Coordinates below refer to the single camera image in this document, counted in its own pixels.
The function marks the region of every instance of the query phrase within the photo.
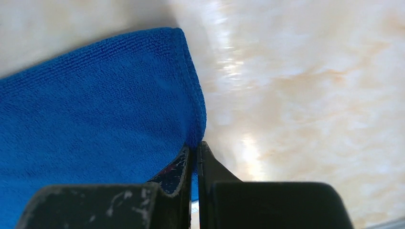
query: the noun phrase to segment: beige marble table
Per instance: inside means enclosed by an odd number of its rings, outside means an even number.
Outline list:
[[[405,1],[0,0],[0,77],[159,26],[185,31],[238,177],[330,183],[356,228],[405,216]]]

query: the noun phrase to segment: microfiber cloth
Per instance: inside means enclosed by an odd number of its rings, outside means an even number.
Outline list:
[[[0,228],[46,185],[147,181],[199,144],[205,122],[181,29],[119,35],[1,79]]]

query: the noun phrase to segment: folded towel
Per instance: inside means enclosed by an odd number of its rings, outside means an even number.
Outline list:
[[[0,80],[0,228],[49,184],[147,181],[197,146],[205,121],[180,29],[119,35]]]

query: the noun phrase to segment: towel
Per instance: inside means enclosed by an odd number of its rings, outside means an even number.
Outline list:
[[[0,228],[46,185],[147,181],[198,145],[205,122],[181,29],[122,34],[1,79]]]

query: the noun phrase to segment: marble tabletop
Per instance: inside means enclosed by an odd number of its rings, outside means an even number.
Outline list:
[[[327,182],[356,228],[405,216],[405,1],[0,0],[0,77],[160,26],[184,30],[205,141],[240,179]]]

